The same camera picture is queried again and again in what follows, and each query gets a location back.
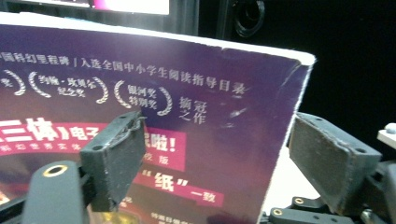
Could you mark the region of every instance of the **illuminated screen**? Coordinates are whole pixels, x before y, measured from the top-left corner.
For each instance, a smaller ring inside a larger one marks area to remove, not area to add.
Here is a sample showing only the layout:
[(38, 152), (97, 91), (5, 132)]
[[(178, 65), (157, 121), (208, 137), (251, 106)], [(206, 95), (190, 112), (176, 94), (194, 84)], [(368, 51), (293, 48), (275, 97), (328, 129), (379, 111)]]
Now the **illuminated screen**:
[(93, 0), (101, 10), (169, 15), (169, 0)]

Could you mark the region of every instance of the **book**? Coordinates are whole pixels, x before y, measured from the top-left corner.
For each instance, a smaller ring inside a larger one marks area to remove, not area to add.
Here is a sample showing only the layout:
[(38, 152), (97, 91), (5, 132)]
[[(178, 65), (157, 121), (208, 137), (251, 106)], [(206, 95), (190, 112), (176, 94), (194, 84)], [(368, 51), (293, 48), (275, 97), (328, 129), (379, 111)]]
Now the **book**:
[[(0, 13), (0, 190), (142, 111), (147, 153), (120, 205), (133, 223), (257, 223), (311, 54)], [(101, 221), (112, 217), (103, 214)]]

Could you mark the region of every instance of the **purple book cover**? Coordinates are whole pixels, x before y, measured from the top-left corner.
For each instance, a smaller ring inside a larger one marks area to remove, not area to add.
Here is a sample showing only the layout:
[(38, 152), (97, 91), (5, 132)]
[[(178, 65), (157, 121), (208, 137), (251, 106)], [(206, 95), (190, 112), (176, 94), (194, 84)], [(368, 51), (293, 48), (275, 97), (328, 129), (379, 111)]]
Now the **purple book cover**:
[(118, 218), (256, 223), (314, 57), (103, 27), (0, 25), (0, 190), (22, 195), (37, 168), (141, 110), (147, 154)]

